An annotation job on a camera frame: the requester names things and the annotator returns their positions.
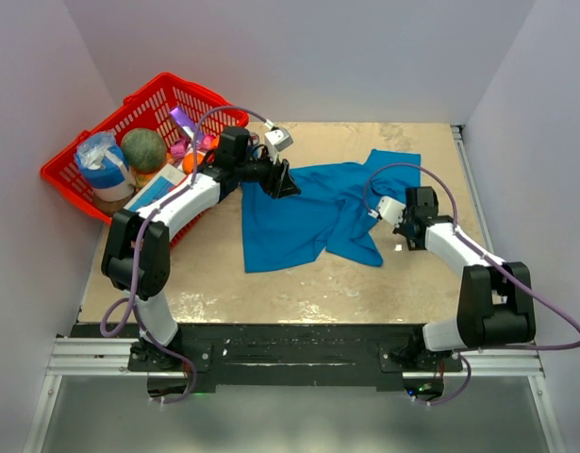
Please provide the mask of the blue garment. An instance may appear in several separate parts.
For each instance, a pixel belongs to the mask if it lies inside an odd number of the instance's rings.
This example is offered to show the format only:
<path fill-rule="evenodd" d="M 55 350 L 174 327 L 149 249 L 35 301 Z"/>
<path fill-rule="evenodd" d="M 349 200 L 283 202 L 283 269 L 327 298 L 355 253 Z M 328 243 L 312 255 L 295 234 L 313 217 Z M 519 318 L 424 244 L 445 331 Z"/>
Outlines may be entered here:
<path fill-rule="evenodd" d="M 296 168 L 298 195 L 272 199 L 256 183 L 241 185 L 244 270 L 264 273 L 315 261 L 323 251 L 379 267 L 383 258 L 370 234 L 367 208 L 421 184 L 419 154 L 374 149 L 364 163 Z"/>

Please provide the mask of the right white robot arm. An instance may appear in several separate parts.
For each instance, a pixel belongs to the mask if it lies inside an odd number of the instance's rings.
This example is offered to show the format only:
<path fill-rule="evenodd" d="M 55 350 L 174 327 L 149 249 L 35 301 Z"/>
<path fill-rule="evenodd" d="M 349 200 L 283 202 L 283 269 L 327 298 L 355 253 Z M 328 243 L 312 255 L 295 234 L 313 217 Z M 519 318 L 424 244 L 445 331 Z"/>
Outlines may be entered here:
<path fill-rule="evenodd" d="M 536 335 L 533 297 L 510 278 L 528 285 L 529 269 L 481 249 L 454 219 L 439 214 L 431 187 L 406 189 L 406 201 L 384 196 L 380 218 L 406 239 L 410 251 L 425 250 L 441 259 L 458 277 L 456 315 L 415 327 L 408 343 L 392 350 L 391 359 L 427 371 L 453 350 L 529 343 Z"/>

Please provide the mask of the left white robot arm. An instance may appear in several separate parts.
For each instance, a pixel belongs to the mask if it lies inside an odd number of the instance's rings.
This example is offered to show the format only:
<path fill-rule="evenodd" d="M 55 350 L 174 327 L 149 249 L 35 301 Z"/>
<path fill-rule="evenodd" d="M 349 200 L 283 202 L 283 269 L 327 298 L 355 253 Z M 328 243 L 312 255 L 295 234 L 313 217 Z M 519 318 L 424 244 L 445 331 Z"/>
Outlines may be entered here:
<path fill-rule="evenodd" d="M 256 183 L 272 199 L 299 194 L 290 164 L 281 158 L 291 146 L 289 132 L 271 127 L 263 143 L 239 126 L 228 126 L 207 151 L 195 174 L 159 200 L 113 216 L 101 264 L 102 274 L 124 292 L 124 319 L 134 317 L 140 339 L 132 354 L 163 371 L 189 371 L 181 333 L 164 288 L 171 273 L 171 241 L 193 220 L 221 203 L 241 183 Z"/>

